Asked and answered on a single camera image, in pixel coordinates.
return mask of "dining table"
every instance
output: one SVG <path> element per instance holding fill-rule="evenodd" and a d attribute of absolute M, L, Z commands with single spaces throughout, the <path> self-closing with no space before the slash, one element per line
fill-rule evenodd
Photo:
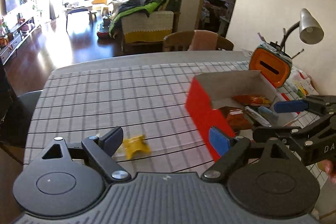
<path fill-rule="evenodd" d="M 55 137 L 67 144 L 101 137 L 121 126 L 124 139 L 144 135 L 150 153 L 127 159 L 123 145 L 113 159 L 137 172 L 203 173 L 213 160 L 185 109 L 192 78 L 200 73 L 248 70 L 241 51 L 159 52 L 89 61 L 54 70 L 32 116 L 24 167 Z M 292 100 L 289 88 L 279 92 Z M 316 120 L 307 113 L 296 125 Z M 326 175 L 308 166 L 322 186 Z"/>

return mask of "green blanket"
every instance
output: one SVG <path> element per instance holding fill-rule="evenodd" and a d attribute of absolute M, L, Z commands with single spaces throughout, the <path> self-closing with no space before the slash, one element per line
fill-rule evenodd
<path fill-rule="evenodd" d="M 151 3 L 148 3 L 147 5 L 144 6 L 137 6 L 137 7 L 133 7 L 130 8 L 129 10 L 123 11 L 121 13 L 119 13 L 111 22 L 110 27 L 109 27 L 109 34 L 110 37 L 113 36 L 114 33 L 114 28 L 116 26 L 116 22 L 118 22 L 122 17 L 125 17 L 127 15 L 133 14 L 135 12 L 141 11 L 141 10 L 146 10 L 146 13 L 148 15 L 150 15 L 152 12 L 154 12 L 156 10 L 157 7 L 160 6 L 160 4 L 163 2 L 164 0 L 154 0 Z"/>

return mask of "checkered tablecloth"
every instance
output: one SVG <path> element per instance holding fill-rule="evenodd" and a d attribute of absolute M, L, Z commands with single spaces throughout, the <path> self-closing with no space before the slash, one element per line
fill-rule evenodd
<path fill-rule="evenodd" d="M 190 81 L 199 73 L 231 70 L 248 70 L 248 61 L 132 66 L 52 75 L 34 111 L 24 164 L 29 164 L 56 136 L 75 143 L 121 126 L 124 138 L 144 134 L 152 151 L 134 160 L 127 160 L 122 149 L 117 151 L 114 159 L 132 175 L 137 171 L 200 174 L 213 161 L 184 107 Z M 291 99 L 298 97 L 289 85 L 279 91 Z M 308 113 L 295 125 L 304 127 L 317 118 Z M 308 168 L 322 178 L 315 167 Z"/>

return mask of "yellow plastic toy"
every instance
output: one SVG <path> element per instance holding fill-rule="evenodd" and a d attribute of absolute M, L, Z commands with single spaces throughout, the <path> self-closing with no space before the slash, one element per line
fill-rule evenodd
<path fill-rule="evenodd" d="M 148 144 L 145 143 L 144 139 L 145 139 L 145 136 L 141 135 L 141 136 L 133 137 L 130 139 L 125 139 L 123 141 L 126 158 L 128 160 L 130 160 L 134 156 L 134 154 L 138 151 L 142 151 L 145 153 L 151 152 Z"/>

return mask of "cardboard box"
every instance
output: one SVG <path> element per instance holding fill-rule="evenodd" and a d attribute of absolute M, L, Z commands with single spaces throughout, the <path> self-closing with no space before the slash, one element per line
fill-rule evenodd
<path fill-rule="evenodd" d="M 209 143 L 209 129 L 216 126 L 227 135 L 235 133 L 228 125 L 221 108 L 225 106 L 244 106 L 232 99 L 236 95 L 261 95 L 276 102 L 285 101 L 276 88 L 261 74 L 259 70 L 225 71 L 202 73 L 196 75 L 191 83 L 185 107 L 202 136 L 214 161 L 220 157 Z M 293 120 L 292 113 L 281 113 L 278 125 L 282 126 Z M 252 138 L 252 131 L 244 131 L 243 135 Z"/>

